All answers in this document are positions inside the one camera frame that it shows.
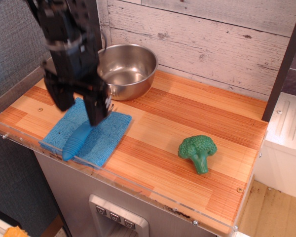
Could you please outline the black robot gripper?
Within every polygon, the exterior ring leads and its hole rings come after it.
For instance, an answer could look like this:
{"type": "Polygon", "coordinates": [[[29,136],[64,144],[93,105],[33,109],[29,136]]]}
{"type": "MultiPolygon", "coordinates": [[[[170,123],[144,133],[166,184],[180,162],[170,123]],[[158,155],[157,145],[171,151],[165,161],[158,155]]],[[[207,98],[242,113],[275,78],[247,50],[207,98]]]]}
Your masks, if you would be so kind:
{"type": "Polygon", "coordinates": [[[74,104],[74,93],[83,96],[91,126],[97,126],[111,111],[111,96],[98,75],[99,56],[95,41],[47,41],[51,60],[42,64],[45,85],[61,111],[74,104]]]}

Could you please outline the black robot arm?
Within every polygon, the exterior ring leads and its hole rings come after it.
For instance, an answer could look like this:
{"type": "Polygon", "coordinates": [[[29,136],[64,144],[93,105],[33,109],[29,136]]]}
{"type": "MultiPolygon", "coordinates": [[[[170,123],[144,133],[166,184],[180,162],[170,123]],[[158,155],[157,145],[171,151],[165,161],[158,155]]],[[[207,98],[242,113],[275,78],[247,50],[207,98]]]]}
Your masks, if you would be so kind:
{"type": "Polygon", "coordinates": [[[51,60],[42,62],[46,88],[61,111],[83,96],[92,126],[109,114],[109,88],[99,76],[100,29],[90,15],[96,2],[87,0],[29,0],[28,7],[41,27],[51,60]]]}

